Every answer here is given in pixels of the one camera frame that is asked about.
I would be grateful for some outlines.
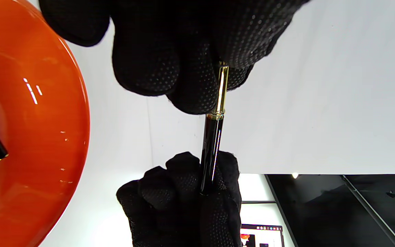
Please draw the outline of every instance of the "gold trim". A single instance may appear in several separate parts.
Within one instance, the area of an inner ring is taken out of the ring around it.
[[[228,86],[228,72],[229,66],[227,66],[224,62],[219,62],[219,91],[217,96],[217,104],[216,107],[207,114],[207,117],[210,119],[223,119],[225,113],[225,94],[226,88]]]

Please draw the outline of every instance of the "gloved hand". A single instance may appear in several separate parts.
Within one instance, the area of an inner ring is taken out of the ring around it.
[[[309,0],[39,0],[45,20],[81,46],[115,24],[117,81],[141,95],[166,94],[188,114],[216,104],[214,64],[229,66],[228,89],[242,85],[267,56],[295,11]]]
[[[199,159],[181,153],[143,178],[123,185],[117,198],[135,247],[239,247],[237,159],[219,152],[215,191],[199,193]]]

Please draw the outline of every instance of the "pen barrel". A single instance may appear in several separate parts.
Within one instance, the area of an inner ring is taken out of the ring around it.
[[[215,164],[219,151],[220,138],[224,116],[218,119],[209,114],[205,119],[204,143],[201,157],[201,194],[207,195],[212,190],[215,174]]]

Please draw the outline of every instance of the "pen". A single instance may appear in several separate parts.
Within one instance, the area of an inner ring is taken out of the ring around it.
[[[201,157],[201,194],[207,195],[213,186],[216,159],[219,151],[222,125],[225,116],[225,94],[228,84],[229,67],[224,62],[218,63],[219,89],[216,107],[206,114],[204,143]]]

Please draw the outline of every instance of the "orange object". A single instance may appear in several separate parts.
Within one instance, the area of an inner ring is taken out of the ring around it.
[[[249,234],[240,234],[240,238],[241,239],[248,239],[249,238]]]
[[[0,247],[35,247],[79,181],[89,141],[82,75],[26,0],[0,0]]]

